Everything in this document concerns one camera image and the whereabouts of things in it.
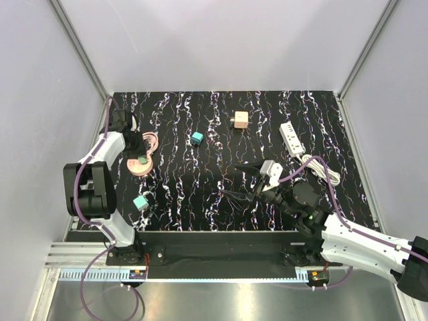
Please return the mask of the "green usb charger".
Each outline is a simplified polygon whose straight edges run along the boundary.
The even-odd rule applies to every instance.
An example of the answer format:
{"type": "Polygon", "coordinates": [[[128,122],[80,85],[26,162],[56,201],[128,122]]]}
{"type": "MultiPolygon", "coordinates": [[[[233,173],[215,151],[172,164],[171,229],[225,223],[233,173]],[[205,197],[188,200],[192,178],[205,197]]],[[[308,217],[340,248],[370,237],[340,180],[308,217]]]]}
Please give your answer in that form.
{"type": "Polygon", "coordinates": [[[145,165],[149,162],[149,157],[148,156],[140,156],[140,157],[138,157],[138,161],[140,164],[145,165]]]}

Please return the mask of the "pink cube socket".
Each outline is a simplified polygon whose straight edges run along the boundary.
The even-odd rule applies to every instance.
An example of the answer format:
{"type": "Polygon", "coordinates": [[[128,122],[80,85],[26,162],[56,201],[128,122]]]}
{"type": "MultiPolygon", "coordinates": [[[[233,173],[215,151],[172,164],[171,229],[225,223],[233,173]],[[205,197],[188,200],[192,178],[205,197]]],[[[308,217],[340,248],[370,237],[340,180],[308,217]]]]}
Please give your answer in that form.
{"type": "Polygon", "coordinates": [[[249,114],[246,111],[235,111],[231,118],[231,123],[236,129],[247,129],[249,124],[249,114]]]}

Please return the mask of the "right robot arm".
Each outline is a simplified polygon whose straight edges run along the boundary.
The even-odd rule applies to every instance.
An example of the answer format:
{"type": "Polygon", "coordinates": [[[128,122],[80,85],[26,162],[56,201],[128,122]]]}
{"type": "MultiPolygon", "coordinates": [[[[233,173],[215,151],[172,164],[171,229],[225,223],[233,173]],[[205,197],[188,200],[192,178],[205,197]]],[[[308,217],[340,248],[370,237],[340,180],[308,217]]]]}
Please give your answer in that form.
{"type": "Polygon", "coordinates": [[[297,253],[312,265],[322,261],[362,269],[390,281],[404,294],[427,301],[427,240],[402,239],[363,227],[343,217],[337,208],[325,209],[310,183],[298,181],[290,190],[283,183],[282,166],[265,160],[237,165],[236,169],[257,178],[249,193],[223,190],[236,209],[245,210],[254,200],[273,206],[290,220],[306,239],[297,253]]]}

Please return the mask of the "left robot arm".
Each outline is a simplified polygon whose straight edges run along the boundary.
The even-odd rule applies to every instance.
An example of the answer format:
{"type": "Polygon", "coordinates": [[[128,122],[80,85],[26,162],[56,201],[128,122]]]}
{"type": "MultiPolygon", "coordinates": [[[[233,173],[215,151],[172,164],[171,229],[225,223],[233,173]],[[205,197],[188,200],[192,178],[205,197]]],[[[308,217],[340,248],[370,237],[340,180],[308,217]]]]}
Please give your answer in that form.
{"type": "Polygon", "coordinates": [[[128,159],[131,172],[137,176],[153,168],[150,151],[143,135],[137,131],[135,116],[117,110],[106,121],[95,147],[77,163],[63,169],[66,206],[72,217],[79,217],[97,227],[110,241],[116,253],[131,265],[144,258],[144,248],[136,230],[117,211],[117,198],[110,169],[122,154],[128,159]]]}

